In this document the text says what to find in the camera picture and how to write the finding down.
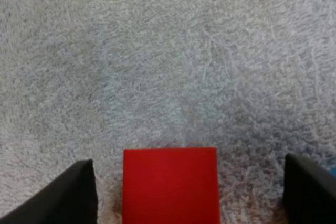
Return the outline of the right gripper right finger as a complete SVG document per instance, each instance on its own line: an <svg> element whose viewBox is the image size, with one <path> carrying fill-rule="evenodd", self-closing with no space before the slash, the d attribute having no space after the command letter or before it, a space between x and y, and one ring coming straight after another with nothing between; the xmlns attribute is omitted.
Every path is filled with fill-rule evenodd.
<svg viewBox="0 0 336 224"><path fill-rule="evenodd" d="M335 169L287 154L282 203L289 223L335 223Z"/></svg>

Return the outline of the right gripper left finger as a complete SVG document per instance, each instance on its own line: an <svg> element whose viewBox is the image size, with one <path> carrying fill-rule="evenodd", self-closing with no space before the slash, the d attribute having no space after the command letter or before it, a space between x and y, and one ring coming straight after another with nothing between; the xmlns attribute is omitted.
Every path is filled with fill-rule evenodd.
<svg viewBox="0 0 336 224"><path fill-rule="evenodd" d="M93 160L77 161L1 223L97 223Z"/></svg>

